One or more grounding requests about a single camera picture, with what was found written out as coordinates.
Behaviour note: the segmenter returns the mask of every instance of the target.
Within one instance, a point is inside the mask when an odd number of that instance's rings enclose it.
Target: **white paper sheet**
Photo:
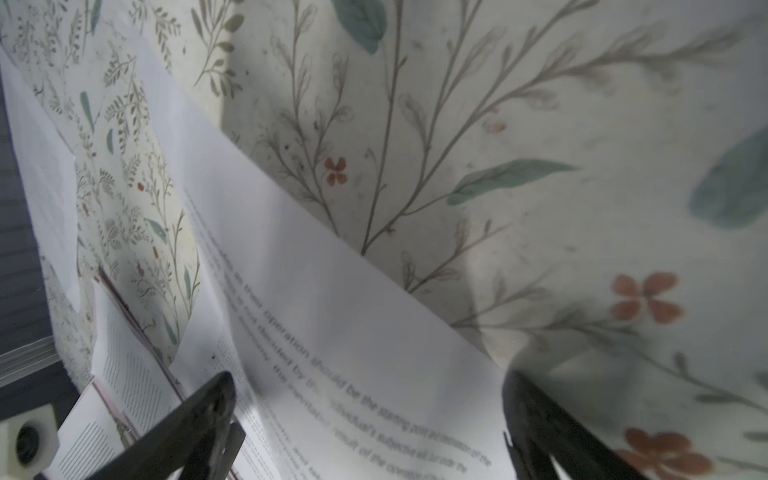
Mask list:
[[[280,476],[266,441],[256,396],[248,386],[212,288],[205,269],[201,268],[200,293],[170,371],[187,394],[199,389],[219,372],[232,373],[237,387],[235,416],[246,433],[233,468],[242,480],[276,480]]]
[[[96,342],[91,373],[140,437],[178,407],[180,400],[106,288],[96,281],[93,287]]]
[[[0,72],[13,151],[22,176],[35,239],[51,262],[67,299],[79,312],[74,155],[2,47]]]
[[[61,424],[58,441],[58,452],[43,471],[48,480],[87,478],[124,449],[112,415],[93,385],[85,387]]]
[[[320,225],[135,48],[282,478],[514,478],[498,367]]]

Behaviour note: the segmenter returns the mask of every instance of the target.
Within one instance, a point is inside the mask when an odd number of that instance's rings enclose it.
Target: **floral wallpaper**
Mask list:
[[[166,361],[200,264],[129,28],[318,221],[649,478],[765,478],[766,14],[6,0],[0,38],[78,157],[81,273],[108,272]],[[46,279],[80,385],[91,320]]]

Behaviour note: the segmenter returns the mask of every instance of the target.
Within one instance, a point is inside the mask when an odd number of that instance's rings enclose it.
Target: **open booklet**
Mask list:
[[[120,455],[181,404],[164,368],[106,280],[94,280],[93,380],[58,431],[49,480],[80,480]]]
[[[503,372],[242,154],[144,41],[134,51],[210,279],[185,333],[200,347],[179,356],[197,385],[225,359],[242,371],[255,478],[514,478]]]
[[[59,450],[44,471],[49,480],[81,480],[96,472],[149,432],[183,399],[219,371],[237,383],[237,418],[247,438],[233,472],[242,480],[278,478],[254,396],[237,360],[231,337],[216,311],[210,282],[195,306],[177,358],[166,368],[136,319],[104,278],[93,287],[95,344],[93,380],[59,429]]]

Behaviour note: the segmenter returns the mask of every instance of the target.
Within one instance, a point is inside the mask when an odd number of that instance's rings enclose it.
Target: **dark surface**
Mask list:
[[[51,336],[35,235],[0,88],[0,355]],[[60,425],[79,397],[57,362],[0,388],[0,419],[52,403]]]
[[[79,397],[64,366],[56,362],[0,389],[0,420],[52,403],[61,425]]]
[[[0,355],[52,334],[37,244],[0,91]]]

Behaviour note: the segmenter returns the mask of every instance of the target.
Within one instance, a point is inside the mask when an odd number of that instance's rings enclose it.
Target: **orange flower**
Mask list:
[[[631,320],[640,313],[643,308],[641,299],[645,299],[656,323],[664,325],[672,323],[683,315],[683,309],[676,303],[664,302],[655,297],[671,290],[675,285],[677,285],[677,275],[670,272],[655,272],[645,277],[642,291],[634,278],[628,275],[618,275],[614,279],[611,289],[617,295],[628,297],[629,300],[614,304],[611,307],[611,315],[615,319]]]
[[[632,450],[617,450],[616,453],[639,472],[653,469],[660,480],[690,480],[678,474],[712,472],[711,460],[689,452],[692,445],[685,435],[661,432],[650,436],[640,429],[627,429],[624,437]]]
[[[333,164],[333,159],[328,157],[325,165],[326,169],[331,172],[326,178],[328,185],[332,187],[336,180],[338,180],[340,184],[346,183],[346,175],[341,173],[346,168],[346,159],[344,157],[339,157],[339,162],[336,165]]]

